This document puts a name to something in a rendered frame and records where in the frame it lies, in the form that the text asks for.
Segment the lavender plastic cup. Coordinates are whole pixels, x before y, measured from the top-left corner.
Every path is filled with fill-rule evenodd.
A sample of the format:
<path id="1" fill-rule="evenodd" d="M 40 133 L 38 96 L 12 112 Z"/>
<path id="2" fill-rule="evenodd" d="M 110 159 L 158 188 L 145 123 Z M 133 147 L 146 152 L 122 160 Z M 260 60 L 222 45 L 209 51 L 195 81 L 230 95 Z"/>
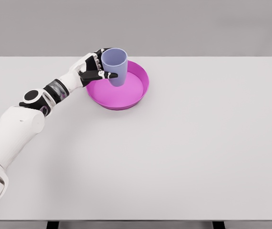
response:
<path id="1" fill-rule="evenodd" d="M 101 61 L 105 71 L 118 75 L 117 78 L 109 79 L 110 83 L 116 87 L 124 85 L 128 69 L 128 55 L 125 50 L 110 48 L 103 52 Z"/>

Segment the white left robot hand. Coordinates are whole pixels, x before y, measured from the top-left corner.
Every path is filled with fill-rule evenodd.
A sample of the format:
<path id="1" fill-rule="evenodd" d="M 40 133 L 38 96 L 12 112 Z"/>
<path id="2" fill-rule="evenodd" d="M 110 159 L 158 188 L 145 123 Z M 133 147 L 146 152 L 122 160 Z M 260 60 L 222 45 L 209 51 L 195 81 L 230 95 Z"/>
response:
<path id="1" fill-rule="evenodd" d="M 104 70 L 101 56 L 110 48 L 102 48 L 95 52 L 90 52 L 79 59 L 70 70 L 76 71 L 82 86 L 85 87 L 92 81 L 101 79 L 116 79 L 117 73 L 111 73 Z"/>

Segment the magenta round plate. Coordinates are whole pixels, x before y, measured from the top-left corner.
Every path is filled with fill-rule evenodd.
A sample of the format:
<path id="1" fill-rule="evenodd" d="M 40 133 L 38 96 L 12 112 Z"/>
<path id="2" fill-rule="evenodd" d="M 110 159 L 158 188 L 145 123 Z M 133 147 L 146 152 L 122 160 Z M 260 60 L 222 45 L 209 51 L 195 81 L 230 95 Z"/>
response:
<path id="1" fill-rule="evenodd" d="M 150 85 L 146 71 L 137 63 L 128 61 L 125 84 L 119 87 L 108 80 L 98 80 L 87 87 L 89 97 L 104 108 L 125 110 L 135 106 L 147 93 Z"/>

